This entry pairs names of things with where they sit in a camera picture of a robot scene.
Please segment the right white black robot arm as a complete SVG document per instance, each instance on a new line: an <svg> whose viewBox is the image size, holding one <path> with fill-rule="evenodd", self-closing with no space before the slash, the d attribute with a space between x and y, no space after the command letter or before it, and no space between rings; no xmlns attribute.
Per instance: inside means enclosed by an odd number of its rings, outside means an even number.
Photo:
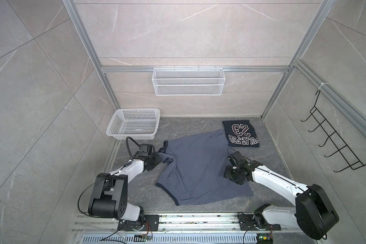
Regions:
<svg viewBox="0 0 366 244"><path fill-rule="evenodd" d="M255 182L284 197L292 207L264 204L249 221L254 228L266 230L275 225L300 229L314 240L327 239L327 233L339 222L339 216L324 189L295 182L273 172L262 163L244 157L239 151L228 155L230 165L224 177L238 185Z"/></svg>

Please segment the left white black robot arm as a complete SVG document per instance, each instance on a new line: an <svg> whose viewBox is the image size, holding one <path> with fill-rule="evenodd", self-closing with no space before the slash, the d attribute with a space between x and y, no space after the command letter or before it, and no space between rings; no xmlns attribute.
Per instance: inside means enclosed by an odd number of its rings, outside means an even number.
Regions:
<svg viewBox="0 0 366 244"><path fill-rule="evenodd" d="M89 200L87 214L95 218L111 218L142 226L142 207L128 202L128 184L144 171L153 170L161 159L151 144L141 144L120 169L97 176Z"/></svg>

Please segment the grey blue tank top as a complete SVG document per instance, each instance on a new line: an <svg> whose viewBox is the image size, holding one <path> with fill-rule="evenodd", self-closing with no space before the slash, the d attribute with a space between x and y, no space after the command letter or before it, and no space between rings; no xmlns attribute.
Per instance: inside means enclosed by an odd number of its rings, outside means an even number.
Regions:
<svg viewBox="0 0 366 244"><path fill-rule="evenodd" d="M156 186L179 205L203 205L254 195L248 183L225 178L230 165L223 130L166 140L158 155L167 164Z"/></svg>

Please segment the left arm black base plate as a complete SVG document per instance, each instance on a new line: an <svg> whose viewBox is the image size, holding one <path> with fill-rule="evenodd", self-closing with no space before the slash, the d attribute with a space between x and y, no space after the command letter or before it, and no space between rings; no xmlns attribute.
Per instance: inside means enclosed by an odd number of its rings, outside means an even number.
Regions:
<svg viewBox="0 0 366 244"><path fill-rule="evenodd" d="M137 222L132 221L120 221L118 230L123 231L157 231L159 227L160 216L159 215L144 215L140 216L140 220Z"/></svg>

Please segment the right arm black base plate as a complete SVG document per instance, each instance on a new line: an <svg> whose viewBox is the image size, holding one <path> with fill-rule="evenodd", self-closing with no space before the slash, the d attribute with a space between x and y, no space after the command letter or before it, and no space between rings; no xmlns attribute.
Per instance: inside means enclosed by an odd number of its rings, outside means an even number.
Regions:
<svg viewBox="0 0 366 244"><path fill-rule="evenodd" d="M281 226L278 224L271 225L269 224L262 214L259 213L252 213L252 214L245 214L242 212L238 212L237 218L239 221L239 225L241 230L243 231L280 231Z"/></svg>

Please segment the navy tank top red trim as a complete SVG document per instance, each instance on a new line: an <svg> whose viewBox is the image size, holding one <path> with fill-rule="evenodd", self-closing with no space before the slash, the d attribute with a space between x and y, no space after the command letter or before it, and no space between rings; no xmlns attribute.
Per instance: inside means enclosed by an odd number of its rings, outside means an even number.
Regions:
<svg viewBox="0 0 366 244"><path fill-rule="evenodd" d="M223 121L230 147L260 147L256 131L249 120Z"/></svg>

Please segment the white plastic laundry basket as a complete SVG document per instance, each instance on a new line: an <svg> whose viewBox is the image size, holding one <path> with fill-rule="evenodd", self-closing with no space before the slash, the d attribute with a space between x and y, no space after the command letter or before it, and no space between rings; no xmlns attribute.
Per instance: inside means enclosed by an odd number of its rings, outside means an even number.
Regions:
<svg viewBox="0 0 366 244"><path fill-rule="evenodd" d="M153 140L160 122L158 108L118 109L113 114L106 135L117 140Z"/></svg>

